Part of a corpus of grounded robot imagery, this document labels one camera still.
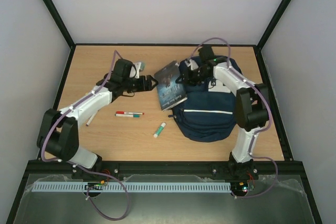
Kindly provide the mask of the dark blue paperback book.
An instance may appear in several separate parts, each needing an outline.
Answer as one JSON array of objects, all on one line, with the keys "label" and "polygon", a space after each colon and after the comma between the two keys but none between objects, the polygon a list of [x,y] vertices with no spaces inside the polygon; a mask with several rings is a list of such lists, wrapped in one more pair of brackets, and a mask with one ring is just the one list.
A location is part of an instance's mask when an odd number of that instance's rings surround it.
[{"label": "dark blue paperback book", "polygon": [[162,111],[169,110],[187,100],[183,84],[176,83],[180,76],[179,63],[174,60],[154,74],[158,81],[157,94]]}]

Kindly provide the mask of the navy blue student backpack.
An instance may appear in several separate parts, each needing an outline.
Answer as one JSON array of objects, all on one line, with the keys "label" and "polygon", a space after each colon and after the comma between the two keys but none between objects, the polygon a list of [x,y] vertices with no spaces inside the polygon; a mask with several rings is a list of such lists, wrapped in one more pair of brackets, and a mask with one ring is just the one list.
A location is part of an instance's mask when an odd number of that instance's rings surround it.
[{"label": "navy blue student backpack", "polygon": [[233,115],[236,98],[211,73],[200,84],[186,84],[187,99],[172,107],[173,118],[182,134],[192,141],[216,142],[230,136],[236,125]]}]

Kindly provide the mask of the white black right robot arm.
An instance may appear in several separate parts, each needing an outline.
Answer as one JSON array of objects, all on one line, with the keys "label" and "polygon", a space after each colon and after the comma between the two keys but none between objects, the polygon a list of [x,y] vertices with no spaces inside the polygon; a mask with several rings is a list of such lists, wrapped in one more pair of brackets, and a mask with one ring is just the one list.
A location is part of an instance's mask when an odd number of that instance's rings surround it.
[{"label": "white black right robot arm", "polygon": [[227,169],[232,178],[241,178],[246,172],[253,171],[255,142],[258,135],[268,130],[272,123],[268,88],[263,83],[256,84],[247,79],[234,68],[230,56],[216,56],[210,45],[201,43],[194,51],[202,64],[198,65],[188,57],[185,60],[186,68],[176,83],[196,86],[207,78],[215,78],[235,96],[234,117],[239,128]]}]

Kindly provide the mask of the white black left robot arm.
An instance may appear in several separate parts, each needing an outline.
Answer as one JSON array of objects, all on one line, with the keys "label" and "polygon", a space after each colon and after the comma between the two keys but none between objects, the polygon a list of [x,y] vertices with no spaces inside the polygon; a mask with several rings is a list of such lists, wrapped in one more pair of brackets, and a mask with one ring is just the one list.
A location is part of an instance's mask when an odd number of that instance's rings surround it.
[{"label": "white black left robot arm", "polygon": [[158,84],[151,75],[140,75],[136,64],[129,60],[113,62],[109,72],[84,97],[61,110],[45,112],[37,140],[42,161],[69,162],[92,169],[101,157],[80,146],[79,128],[124,93],[151,91]]}]

